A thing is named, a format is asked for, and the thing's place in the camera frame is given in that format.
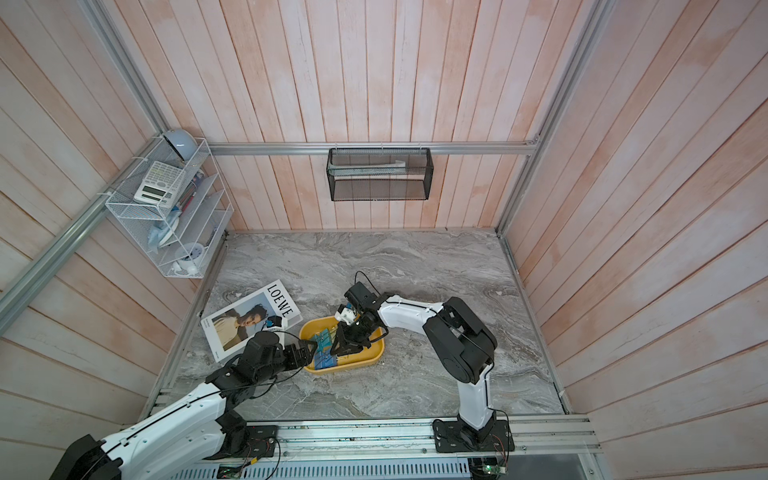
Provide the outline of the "teal binder clip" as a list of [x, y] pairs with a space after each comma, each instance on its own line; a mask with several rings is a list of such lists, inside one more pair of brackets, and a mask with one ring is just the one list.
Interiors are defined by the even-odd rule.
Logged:
[[317, 334], [318, 346], [322, 351], [328, 351], [332, 348], [336, 335], [336, 328], [326, 328]]
[[329, 334], [327, 330], [323, 330], [312, 337], [312, 340], [317, 344], [316, 352], [318, 354], [326, 352], [330, 348]]

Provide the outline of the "blue binder clip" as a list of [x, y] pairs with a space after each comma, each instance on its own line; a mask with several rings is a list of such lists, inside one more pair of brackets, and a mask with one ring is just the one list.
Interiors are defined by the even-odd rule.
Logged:
[[317, 352], [313, 360], [313, 368], [315, 370], [325, 370], [334, 368], [338, 365], [338, 358], [336, 355], [330, 354], [328, 351]]

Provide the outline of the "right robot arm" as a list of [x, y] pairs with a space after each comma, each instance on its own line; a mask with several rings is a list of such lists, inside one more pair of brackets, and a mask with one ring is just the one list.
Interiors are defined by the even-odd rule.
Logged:
[[495, 365], [498, 341], [467, 305], [451, 297], [425, 303], [399, 295], [375, 297], [368, 291], [349, 291], [347, 304], [337, 313], [338, 326], [330, 353], [353, 355], [370, 348], [393, 328], [422, 333], [429, 340], [444, 369], [457, 381], [457, 421], [478, 440], [488, 436], [496, 421], [491, 408], [488, 376]]

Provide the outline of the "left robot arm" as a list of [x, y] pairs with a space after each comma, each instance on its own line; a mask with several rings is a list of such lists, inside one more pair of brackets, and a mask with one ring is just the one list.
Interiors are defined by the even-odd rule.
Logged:
[[275, 452], [277, 429], [252, 427], [236, 408], [273, 387], [284, 371], [311, 364], [312, 340], [283, 345], [279, 334], [260, 331], [244, 350], [170, 406], [101, 440], [74, 441], [55, 467], [54, 479], [164, 479], [200, 460], [249, 462]]

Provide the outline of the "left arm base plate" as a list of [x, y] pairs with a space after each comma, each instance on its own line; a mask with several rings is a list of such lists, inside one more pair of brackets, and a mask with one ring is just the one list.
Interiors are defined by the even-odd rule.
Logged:
[[277, 425], [236, 427], [227, 433], [221, 448], [207, 460], [273, 457], [277, 444]]

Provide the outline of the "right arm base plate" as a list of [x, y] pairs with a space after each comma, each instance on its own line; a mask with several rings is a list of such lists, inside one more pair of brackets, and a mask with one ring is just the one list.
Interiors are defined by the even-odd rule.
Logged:
[[432, 430], [438, 453], [510, 453], [515, 450], [509, 422], [495, 417], [479, 430], [459, 419], [435, 419]]

